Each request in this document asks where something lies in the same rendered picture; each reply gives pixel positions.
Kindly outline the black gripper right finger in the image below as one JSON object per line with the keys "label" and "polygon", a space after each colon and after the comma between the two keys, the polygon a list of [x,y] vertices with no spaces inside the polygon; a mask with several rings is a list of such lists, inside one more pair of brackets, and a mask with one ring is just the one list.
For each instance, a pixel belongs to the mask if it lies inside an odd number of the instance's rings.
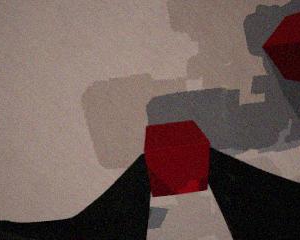
{"label": "black gripper right finger", "polygon": [[207,183],[233,240],[300,240],[300,183],[209,147]]}

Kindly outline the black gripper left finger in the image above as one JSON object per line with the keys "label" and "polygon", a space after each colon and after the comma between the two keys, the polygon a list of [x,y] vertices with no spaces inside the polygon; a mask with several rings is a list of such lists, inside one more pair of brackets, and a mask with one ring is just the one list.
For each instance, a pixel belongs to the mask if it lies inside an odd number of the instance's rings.
{"label": "black gripper left finger", "polygon": [[0,240],[146,240],[150,177],[142,153],[89,207],[70,219],[0,221]]}

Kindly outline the red cube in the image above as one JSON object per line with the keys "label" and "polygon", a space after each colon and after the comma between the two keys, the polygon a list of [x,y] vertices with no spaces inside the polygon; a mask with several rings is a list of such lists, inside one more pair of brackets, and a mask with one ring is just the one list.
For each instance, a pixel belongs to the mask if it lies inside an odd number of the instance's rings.
{"label": "red cube", "polygon": [[262,48],[283,79],[300,81],[300,12],[287,15]]}
{"label": "red cube", "polygon": [[147,125],[145,156],[151,197],[207,191],[209,144],[193,120]]}

